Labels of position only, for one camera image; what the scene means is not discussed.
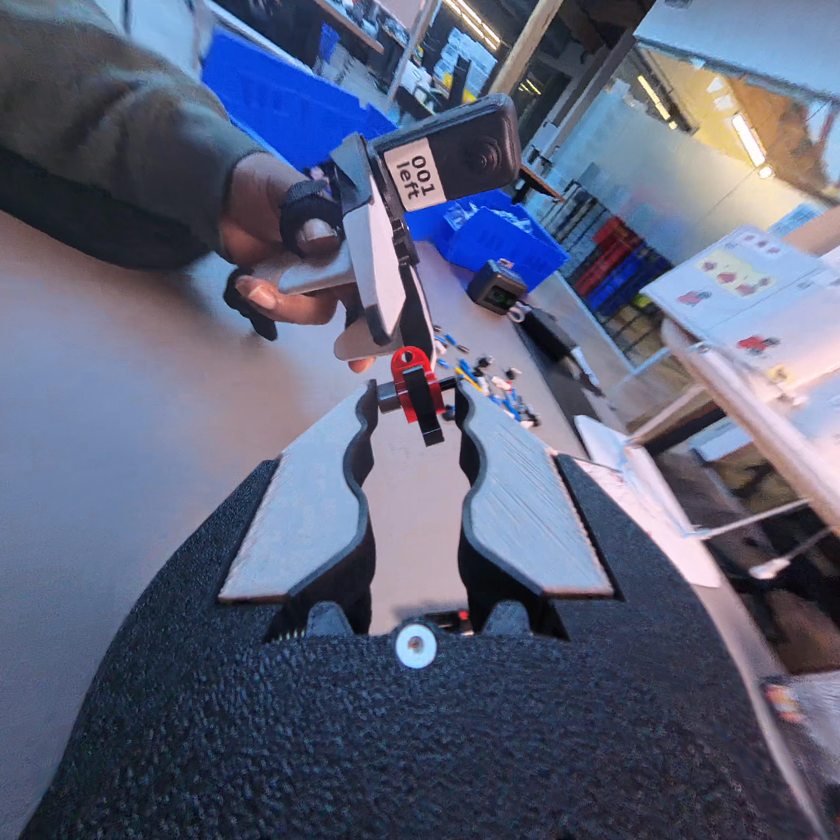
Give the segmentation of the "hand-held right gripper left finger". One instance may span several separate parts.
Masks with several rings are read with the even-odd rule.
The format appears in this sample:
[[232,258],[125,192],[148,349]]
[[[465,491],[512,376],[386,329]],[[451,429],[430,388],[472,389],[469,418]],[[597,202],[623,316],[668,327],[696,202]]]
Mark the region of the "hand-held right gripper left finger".
[[368,381],[281,453],[218,594],[221,603],[352,603],[375,570],[363,485],[379,420]]

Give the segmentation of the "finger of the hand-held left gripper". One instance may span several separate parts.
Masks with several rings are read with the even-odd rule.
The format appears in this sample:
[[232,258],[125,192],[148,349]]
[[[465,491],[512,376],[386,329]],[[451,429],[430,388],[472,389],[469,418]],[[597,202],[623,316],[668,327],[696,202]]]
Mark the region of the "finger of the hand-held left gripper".
[[371,200],[343,217],[362,314],[341,335],[344,349],[395,349],[402,344],[406,292],[393,228],[375,179]]
[[405,263],[398,268],[404,302],[396,327],[396,347],[415,347],[423,351],[433,370],[437,360],[434,326],[423,284],[415,266]]

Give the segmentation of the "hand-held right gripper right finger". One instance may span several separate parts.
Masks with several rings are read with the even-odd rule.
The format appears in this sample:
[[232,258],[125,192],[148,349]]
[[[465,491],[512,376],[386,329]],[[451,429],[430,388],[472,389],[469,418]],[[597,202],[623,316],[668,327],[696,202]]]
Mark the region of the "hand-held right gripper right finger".
[[610,599],[615,591],[557,466],[557,453],[469,385],[455,394],[467,477],[467,558],[538,598]]

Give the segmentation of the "person's left hand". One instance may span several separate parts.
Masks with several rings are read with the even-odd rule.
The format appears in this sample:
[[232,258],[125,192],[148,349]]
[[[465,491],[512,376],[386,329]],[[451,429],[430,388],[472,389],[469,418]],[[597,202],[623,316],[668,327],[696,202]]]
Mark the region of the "person's left hand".
[[288,251],[281,238],[281,209],[289,190],[307,181],[304,174],[271,154],[250,154],[233,169],[219,218],[223,254],[237,267],[228,280],[225,300],[268,340],[277,338],[276,322],[322,326],[334,317],[340,303],[350,305],[349,287],[288,296],[273,281],[245,273],[267,261],[299,257]]

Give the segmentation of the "black device with green display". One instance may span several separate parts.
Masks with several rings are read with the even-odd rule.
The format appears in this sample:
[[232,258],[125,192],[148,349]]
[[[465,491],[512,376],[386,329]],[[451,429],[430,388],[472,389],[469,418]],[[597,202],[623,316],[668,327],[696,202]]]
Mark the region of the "black device with green display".
[[504,260],[489,259],[470,279],[466,294],[480,308],[506,316],[527,294],[527,285]]

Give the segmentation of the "pile of small toy pieces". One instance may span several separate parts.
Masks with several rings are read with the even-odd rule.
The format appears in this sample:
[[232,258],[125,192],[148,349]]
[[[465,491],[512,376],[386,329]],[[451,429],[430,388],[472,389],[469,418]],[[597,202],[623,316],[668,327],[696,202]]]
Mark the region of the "pile of small toy pieces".
[[524,428],[536,428],[542,425],[542,417],[518,392],[515,381],[521,375],[518,368],[510,366],[499,368],[496,358],[490,353],[478,353],[469,356],[469,348],[458,342],[447,332],[438,327],[433,330],[436,366],[444,379],[465,382],[478,390],[505,414]]

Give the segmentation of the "blue plastic bin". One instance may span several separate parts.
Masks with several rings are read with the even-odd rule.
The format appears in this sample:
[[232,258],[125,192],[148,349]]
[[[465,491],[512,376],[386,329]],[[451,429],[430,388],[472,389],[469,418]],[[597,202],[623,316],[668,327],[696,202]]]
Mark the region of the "blue plastic bin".
[[325,161],[345,137],[396,130],[371,105],[257,45],[216,28],[203,81],[237,126],[302,172]]
[[419,209],[405,220],[415,240],[431,242],[454,266],[477,271],[492,259],[506,260],[527,291],[569,260],[529,212],[500,190]]

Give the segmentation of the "white stand base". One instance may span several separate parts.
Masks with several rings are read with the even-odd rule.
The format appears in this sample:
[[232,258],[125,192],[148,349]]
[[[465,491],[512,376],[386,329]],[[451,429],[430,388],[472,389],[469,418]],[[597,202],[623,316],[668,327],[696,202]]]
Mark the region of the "white stand base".
[[574,418],[588,458],[576,460],[585,474],[633,519],[694,586],[716,589],[717,562],[645,448],[588,416]]

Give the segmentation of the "black power adapter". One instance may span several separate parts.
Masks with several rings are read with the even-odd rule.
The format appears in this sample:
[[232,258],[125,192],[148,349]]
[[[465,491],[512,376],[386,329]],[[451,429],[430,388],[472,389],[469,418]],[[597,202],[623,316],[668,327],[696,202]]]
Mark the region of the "black power adapter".
[[520,326],[535,347],[547,355],[551,362],[570,360],[580,374],[579,382],[584,389],[596,396],[604,396],[600,382],[580,345],[563,330],[553,315],[540,308],[525,308]]

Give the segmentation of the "stacked red blue crates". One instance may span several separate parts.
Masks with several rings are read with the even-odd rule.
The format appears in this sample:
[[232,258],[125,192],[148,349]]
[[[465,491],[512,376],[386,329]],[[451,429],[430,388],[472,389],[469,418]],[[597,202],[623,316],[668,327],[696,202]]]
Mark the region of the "stacked red blue crates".
[[590,313],[610,319],[673,263],[624,221],[608,214],[587,231],[570,252],[567,279]]

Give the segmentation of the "instruction booklet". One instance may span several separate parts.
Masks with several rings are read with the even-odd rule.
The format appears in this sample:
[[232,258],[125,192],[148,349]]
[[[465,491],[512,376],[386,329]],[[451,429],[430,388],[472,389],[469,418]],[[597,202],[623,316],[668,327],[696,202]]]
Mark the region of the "instruction booklet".
[[643,295],[765,393],[793,400],[838,374],[838,264],[741,226]]

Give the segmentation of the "pale wooden post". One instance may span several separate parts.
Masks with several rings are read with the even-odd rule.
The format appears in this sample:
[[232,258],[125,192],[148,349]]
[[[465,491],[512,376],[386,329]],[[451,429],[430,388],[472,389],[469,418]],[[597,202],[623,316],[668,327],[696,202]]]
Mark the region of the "pale wooden post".
[[534,52],[563,4],[564,1],[537,2],[513,47],[500,65],[489,88],[489,94],[511,94],[526,73]]

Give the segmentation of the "metal booklet stand frame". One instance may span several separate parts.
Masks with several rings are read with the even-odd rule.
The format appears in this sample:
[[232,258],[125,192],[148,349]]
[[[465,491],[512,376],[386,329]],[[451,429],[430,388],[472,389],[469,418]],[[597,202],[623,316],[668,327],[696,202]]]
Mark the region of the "metal booklet stand frame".
[[689,410],[696,414],[700,406],[713,404],[748,435],[762,456],[797,494],[797,500],[767,510],[727,526],[686,534],[701,540],[742,529],[766,518],[809,507],[825,528],[795,549],[749,571],[757,581],[770,581],[791,565],[795,557],[809,550],[832,532],[838,535],[838,471],[817,451],[816,445],[787,419],[762,402],[752,385],[739,373],[726,355],[709,342],[699,341],[671,318],[664,320],[661,337],[665,351],[677,358],[690,375],[692,384],[670,404],[636,428],[627,448],[645,448],[672,437],[677,445],[692,435]]

